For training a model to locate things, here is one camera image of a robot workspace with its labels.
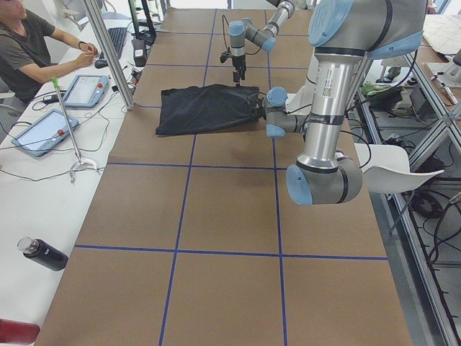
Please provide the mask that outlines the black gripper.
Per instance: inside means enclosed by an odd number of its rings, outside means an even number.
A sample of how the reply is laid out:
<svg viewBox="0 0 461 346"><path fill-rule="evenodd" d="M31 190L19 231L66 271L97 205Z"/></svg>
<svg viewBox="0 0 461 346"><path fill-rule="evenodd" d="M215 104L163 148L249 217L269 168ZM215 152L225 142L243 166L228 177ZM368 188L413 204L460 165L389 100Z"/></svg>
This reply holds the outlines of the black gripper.
<svg viewBox="0 0 461 346"><path fill-rule="evenodd" d="M264 100L264 97L259 97L256 94L250 96L250 114L255 120L260 118L266 119Z"/></svg>
<svg viewBox="0 0 461 346"><path fill-rule="evenodd" d="M233 72L233 81L237 87L241 86L241 81L246 79L246 57L232 56L232 64L235 69Z"/></svg>

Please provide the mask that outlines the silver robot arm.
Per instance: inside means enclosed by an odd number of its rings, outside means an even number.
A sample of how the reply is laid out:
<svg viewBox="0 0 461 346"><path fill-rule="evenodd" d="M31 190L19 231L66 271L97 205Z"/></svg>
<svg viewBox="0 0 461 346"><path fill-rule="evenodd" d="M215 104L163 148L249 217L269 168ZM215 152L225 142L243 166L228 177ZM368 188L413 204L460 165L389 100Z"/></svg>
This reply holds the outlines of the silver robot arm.
<svg viewBox="0 0 461 346"><path fill-rule="evenodd" d="M337 148L355 66L393 58L420 46L426 1L321 1L308 28L318 70L309 114L286 111L287 92L270 89L262 102L266 133L304 133L305 147L288 166L286 185L298 205L345 203L362 188L362 170Z"/></svg>
<svg viewBox="0 0 461 346"><path fill-rule="evenodd" d="M276 6L277 10L263 29L257 28L249 18L232 21L228 25L230 46L221 54L220 62L224 63L228 58L232 60L235 69L233 82L236 86L240 86L241 81L246 78L246 41L258 46L257 52L263 50L270 53L281 27L295 12L292 1L269 1L269 3Z"/></svg>

